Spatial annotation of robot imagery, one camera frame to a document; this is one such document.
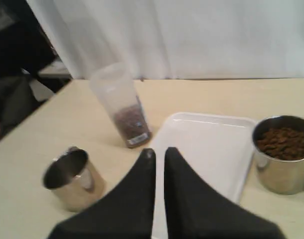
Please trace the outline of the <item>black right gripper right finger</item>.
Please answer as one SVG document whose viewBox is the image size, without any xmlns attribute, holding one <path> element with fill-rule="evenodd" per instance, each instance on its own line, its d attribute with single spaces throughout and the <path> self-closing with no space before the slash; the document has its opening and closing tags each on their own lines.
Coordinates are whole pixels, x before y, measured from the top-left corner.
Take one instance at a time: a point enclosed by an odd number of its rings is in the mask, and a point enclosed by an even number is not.
<svg viewBox="0 0 304 239">
<path fill-rule="evenodd" d="M 164 203 L 170 239 L 283 239 L 278 225 L 231 202 L 191 168 L 179 150 L 164 158 Z"/>
</svg>

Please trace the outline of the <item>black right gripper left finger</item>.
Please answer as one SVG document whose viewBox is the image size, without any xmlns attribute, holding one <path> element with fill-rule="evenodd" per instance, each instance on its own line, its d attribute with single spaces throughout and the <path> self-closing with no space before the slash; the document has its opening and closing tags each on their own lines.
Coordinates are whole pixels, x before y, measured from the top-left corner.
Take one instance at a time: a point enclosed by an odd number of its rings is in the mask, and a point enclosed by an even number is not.
<svg viewBox="0 0 304 239">
<path fill-rule="evenodd" d="M 145 148 L 127 175 L 98 202 L 58 223 L 50 239 L 150 239 L 156 155 Z"/>
</svg>

